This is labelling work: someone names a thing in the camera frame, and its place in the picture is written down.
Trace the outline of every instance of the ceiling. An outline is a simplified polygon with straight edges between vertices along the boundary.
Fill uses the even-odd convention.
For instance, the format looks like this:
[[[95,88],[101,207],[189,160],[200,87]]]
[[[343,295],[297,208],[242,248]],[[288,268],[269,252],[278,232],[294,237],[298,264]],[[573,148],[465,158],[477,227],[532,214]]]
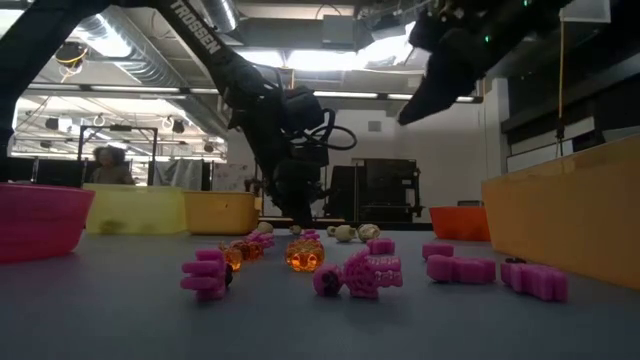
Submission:
[[[424,66],[429,54],[422,50],[413,50],[406,43],[406,36],[396,39],[385,39],[382,42],[371,43],[362,41],[359,35],[355,37],[355,46],[368,45],[365,50],[344,54],[338,52],[340,57],[318,60],[320,55],[327,52],[323,49],[323,18],[324,16],[342,15],[345,17],[357,17],[363,23],[365,30],[370,28],[382,14],[390,14],[402,10],[399,18],[404,24],[410,24],[425,1],[381,1],[381,0],[331,0],[320,3],[301,4],[295,0],[243,0],[235,1],[239,12],[240,25],[236,30],[224,35],[227,44],[234,46],[236,50],[250,61],[255,62],[286,62],[289,67],[298,67],[294,72],[296,85],[306,85],[317,90],[330,91],[355,91],[355,92],[382,92],[382,93],[412,93],[419,83]],[[606,9],[602,1],[576,0],[577,6],[571,10],[572,21],[585,19],[597,11],[593,9]],[[19,16],[19,11],[0,11],[0,33],[6,29]],[[134,32],[136,41],[142,43],[141,52],[155,62],[161,63],[163,71],[171,73],[172,78],[177,79],[181,86],[213,87],[215,84],[202,66],[200,61],[185,46],[181,39],[175,36],[173,30],[155,10],[150,8],[135,9],[109,9],[103,14],[118,17],[118,24],[126,25],[129,34]],[[570,26],[569,43],[579,43],[590,36],[593,31],[601,26],[589,22],[574,23]],[[370,38],[370,31],[364,31]],[[82,41],[82,34],[74,32],[69,40]],[[549,58],[558,54],[558,35],[553,33],[544,39],[530,39],[523,42],[514,52],[505,58],[491,72],[492,76],[506,76],[518,73],[528,73],[537,63],[544,63]],[[295,50],[316,51],[305,55]],[[55,60],[42,69],[37,82],[74,84],[105,84],[122,86],[148,85],[141,83],[130,73],[123,71],[121,63],[110,61],[104,56],[99,56],[97,51],[92,51],[82,66],[82,71],[77,74],[69,74]],[[326,66],[334,64],[334,70],[318,71],[314,66]],[[79,94],[77,97],[58,96],[55,93],[44,95],[26,95],[18,104],[18,124],[24,122],[17,129],[17,138],[33,139],[36,137],[76,137],[75,134],[65,131],[53,131],[45,127],[49,117],[70,117],[74,125],[93,124],[94,119],[103,114],[101,119],[105,124],[128,124],[133,126],[157,127],[160,138],[184,140],[188,145],[163,145],[159,149],[162,154],[172,153],[184,156],[203,153],[203,139],[207,138],[205,131],[213,136],[224,137],[221,130],[227,120],[225,111],[218,105],[217,96],[194,96],[200,105],[204,104],[206,111],[194,113],[190,104],[174,101],[170,98],[132,98],[122,96],[94,97],[93,94]],[[401,104],[389,101],[356,101],[356,100],[323,100],[324,106],[337,109],[380,109],[389,113],[395,113]],[[185,132],[177,135],[171,129],[167,129],[171,120],[183,120],[187,124]],[[203,125],[217,122],[217,128],[211,129]],[[115,134],[113,139],[142,141],[146,138],[137,132]],[[42,152],[39,141],[19,141],[19,149],[25,151]],[[226,147],[217,143],[219,153],[224,156]],[[90,151],[94,145],[88,144]],[[144,154],[150,151],[149,144],[137,144],[139,150],[132,153]],[[54,142],[47,151],[75,151],[76,144]]]

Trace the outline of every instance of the ceiling pipe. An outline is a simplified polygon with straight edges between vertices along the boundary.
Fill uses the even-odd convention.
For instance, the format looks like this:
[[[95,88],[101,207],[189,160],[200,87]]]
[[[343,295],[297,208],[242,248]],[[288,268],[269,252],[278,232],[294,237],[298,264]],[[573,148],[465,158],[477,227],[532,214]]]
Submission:
[[[121,58],[116,66],[145,86],[181,87],[187,82],[167,62],[151,41],[118,7],[83,20],[76,33],[94,50],[107,57]],[[219,114],[197,96],[167,100],[182,108],[188,120],[207,134],[226,137],[226,124]]]
[[[228,33],[238,27],[240,16],[232,0],[198,0],[204,17],[217,31]]]

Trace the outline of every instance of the beige ball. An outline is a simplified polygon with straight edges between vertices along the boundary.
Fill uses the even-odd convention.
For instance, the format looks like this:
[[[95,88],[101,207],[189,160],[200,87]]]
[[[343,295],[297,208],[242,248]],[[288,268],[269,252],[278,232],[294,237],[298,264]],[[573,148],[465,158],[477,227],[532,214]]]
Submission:
[[[289,231],[293,234],[293,235],[300,235],[302,234],[302,228],[300,227],[300,225],[293,225],[292,227],[289,228]]]
[[[349,225],[341,225],[336,228],[335,235],[339,242],[349,242],[356,237],[356,229]]]
[[[360,225],[358,228],[358,238],[366,243],[371,239],[377,239],[380,236],[380,228],[373,224]]]
[[[258,224],[258,228],[256,230],[263,234],[271,234],[273,233],[273,225],[263,221]]]

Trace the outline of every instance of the gray table surface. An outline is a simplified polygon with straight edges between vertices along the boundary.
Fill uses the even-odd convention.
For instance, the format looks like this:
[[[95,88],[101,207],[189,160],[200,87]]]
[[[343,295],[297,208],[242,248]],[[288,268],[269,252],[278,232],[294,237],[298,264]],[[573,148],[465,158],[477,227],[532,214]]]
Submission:
[[[434,235],[385,232],[404,286],[326,299],[284,264],[284,234],[207,305],[179,288],[180,265],[221,238],[85,237],[70,256],[0,265],[0,359],[640,359],[640,292],[572,275],[570,302],[553,304],[499,281],[434,284],[421,257]],[[323,243],[338,264],[363,246]]]

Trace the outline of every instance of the white wall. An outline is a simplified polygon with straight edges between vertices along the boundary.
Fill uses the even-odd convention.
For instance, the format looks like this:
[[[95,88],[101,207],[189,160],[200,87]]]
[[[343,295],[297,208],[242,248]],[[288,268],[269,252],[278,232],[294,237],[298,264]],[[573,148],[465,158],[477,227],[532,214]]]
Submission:
[[[482,181],[506,173],[508,155],[499,126],[500,121],[508,117],[506,89],[494,86],[492,92],[487,94],[486,104],[457,104],[404,127],[384,111],[338,111],[336,123],[354,131],[358,145],[349,151],[330,151],[329,168],[351,165],[353,158],[417,160],[422,171],[422,205],[427,209],[416,222],[431,221],[428,212],[431,206],[455,206],[459,200],[481,200]],[[381,122],[381,132],[368,132],[368,122],[372,120]],[[346,145],[349,140],[345,134],[336,132],[330,141]],[[228,161],[253,164],[253,155],[242,134],[230,133]],[[313,208],[319,211],[322,202]],[[275,210],[265,212],[276,215]]]

